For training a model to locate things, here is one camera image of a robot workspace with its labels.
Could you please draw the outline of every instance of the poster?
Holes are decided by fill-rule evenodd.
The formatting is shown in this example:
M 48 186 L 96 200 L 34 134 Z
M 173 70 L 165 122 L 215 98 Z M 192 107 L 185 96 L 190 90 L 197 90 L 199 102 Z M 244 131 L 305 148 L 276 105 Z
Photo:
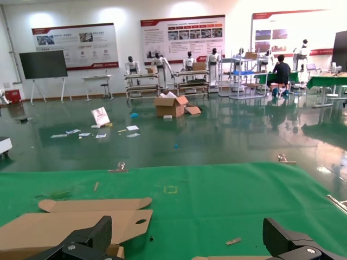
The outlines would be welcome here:
M 150 64 L 156 52 L 170 63 L 181 63 L 188 51 L 198 62 L 205 61 L 213 48 L 224 53 L 224 25 L 225 15 L 143 20 L 145 64 Z
M 338 10 L 299 10 L 263 12 L 253 14 L 253 51 L 265 53 L 271 49 L 275 56 L 293 56 L 294 48 L 300 48 L 308 40 L 310 56 L 332 55 L 335 33 L 347 30 L 344 17 Z
M 37 51 L 63 50 L 68 70 L 118 68 L 113 23 L 32 29 Z

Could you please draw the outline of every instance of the table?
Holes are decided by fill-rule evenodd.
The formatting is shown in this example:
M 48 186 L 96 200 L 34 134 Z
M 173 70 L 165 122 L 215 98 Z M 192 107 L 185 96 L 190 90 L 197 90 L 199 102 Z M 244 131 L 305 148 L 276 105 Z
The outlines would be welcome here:
M 87 81 L 100 81 L 100 80 L 106 80 L 107 83 L 111 80 L 111 77 L 112 75 L 102 75 L 102 76 L 90 76 L 90 77 L 83 77 L 82 79 L 84 80 L 84 82 L 87 82 Z M 88 95 L 88 88 L 86 88 L 86 94 L 87 94 L 87 100 L 86 102 L 89 102 L 91 101 L 92 99 L 89 98 L 89 95 Z M 111 98 L 110 100 L 113 100 L 114 97 L 113 97 L 113 94 L 112 94 L 112 91 L 111 91 Z
M 259 79 L 260 84 L 266 84 L 266 76 L 265 75 L 256 75 L 253 74 L 256 79 Z M 274 80 L 276 79 L 276 73 L 269 73 L 267 80 Z M 299 73 L 298 72 L 291 72 L 289 75 L 289 81 L 299 82 Z
M 322 93 L 322 104 L 321 105 L 315 105 L 312 108 L 321 108 L 321 107 L 330 107 L 331 104 L 325 104 L 325 87 L 329 86 L 342 86 L 347 85 L 347 77 L 325 77 L 325 76 L 315 76 L 312 77 L 309 82 L 307 83 L 307 88 L 311 89 L 312 87 L 323 87 L 323 93 Z M 345 100 L 346 98 L 341 97 L 342 94 L 342 87 L 339 88 L 339 94 L 338 97 L 332 97 L 329 98 L 329 100 Z
M 39 212 L 37 203 L 57 191 L 70 192 L 69 197 L 60 192 L 65 194 L 56 198 L 60 200 L 151 197 L 149 229 L 123 244 L 127 260 L 269 255 L 262 243 L 264 217 L 347 256 L 347 216 L 329 202 L 321 184 L 296 166 L 258 162 L 139 168 L 122 174 L 1 173 L 0 181 L 0 225 Z M 226 246 L 237 237 L 240 243 Z

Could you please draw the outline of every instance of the green floor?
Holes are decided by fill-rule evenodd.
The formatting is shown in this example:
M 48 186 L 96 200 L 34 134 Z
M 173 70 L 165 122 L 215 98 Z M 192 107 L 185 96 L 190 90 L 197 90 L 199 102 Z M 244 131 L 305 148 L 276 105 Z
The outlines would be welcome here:
M 189 97 L 203 108 L 200 116 L 185 115 L 171 122 L 157 118 L 152 99 L 124 97 L 111 102 L 94 99 L 25 103 L 2 109 L 0 136 L 11 137 L 10 160 L 0 161 L 1 172 L 75 171 L 126 168 L 232 164 L 276 161 L 285 154 L 340 199 L 347 199 L 347 113 L 341 102 L 334 107 L 312 109 L 319 97 L 291 95 L 289 100 L 270 98 L 233 101 L 212 96 Z M 91 110 L 105 106 L 112 128 L 91 129 Z M 139 117 L 131 119 L 131 113 Z M 27 124 L 18 119 L 29 117 Z M 137 125 L 140 136 L 118 131 Z M 107 133 L 78 139 L 51 139 L 54 134 L 80 129 L 83 133 Z

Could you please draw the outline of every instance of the red box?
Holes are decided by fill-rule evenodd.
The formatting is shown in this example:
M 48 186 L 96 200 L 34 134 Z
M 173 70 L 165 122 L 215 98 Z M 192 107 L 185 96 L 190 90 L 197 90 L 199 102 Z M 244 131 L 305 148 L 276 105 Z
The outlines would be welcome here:
M 12 104 L 18 104 L 22 102 L 21 93 L 18 89 L 6 90 L 5 96 L 9 101 L 12 101 Z

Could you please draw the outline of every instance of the paper on floor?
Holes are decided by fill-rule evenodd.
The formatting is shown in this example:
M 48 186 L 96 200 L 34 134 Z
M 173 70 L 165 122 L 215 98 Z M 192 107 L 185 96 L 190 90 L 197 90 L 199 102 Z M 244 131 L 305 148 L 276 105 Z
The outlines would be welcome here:
M 106 134 L 97 134 L 95 138 L 104 138 L 106 137 Z
M 79 134 L 78 136 L 79 137 L 87 137 L 87 136 L 89 136 L 90 135 L 90 133 L 85 133 L 85 134 Z
M 137 126 L 127 126 L 126 129 L 128 129 L 129 131 L 139 130 Z
M 51 138 L 58 138 L 58 137 L 67 137 L 67 134 L 54 134 L 51 136 Z
M 140 135 L 140 134 L 135 133 L 135 134 L 130 134 L 130 135 L 127 135 L 126 137 L 137 137 L 138 135 Z
M 74 134 L 74 133 L 77 133 L 77 132 L 80 132 L 81 130 L 78 130 L 78 129 L 75 129 L 75 130 L 72 130 L 72 131 L 66 131 L 67 134 Z

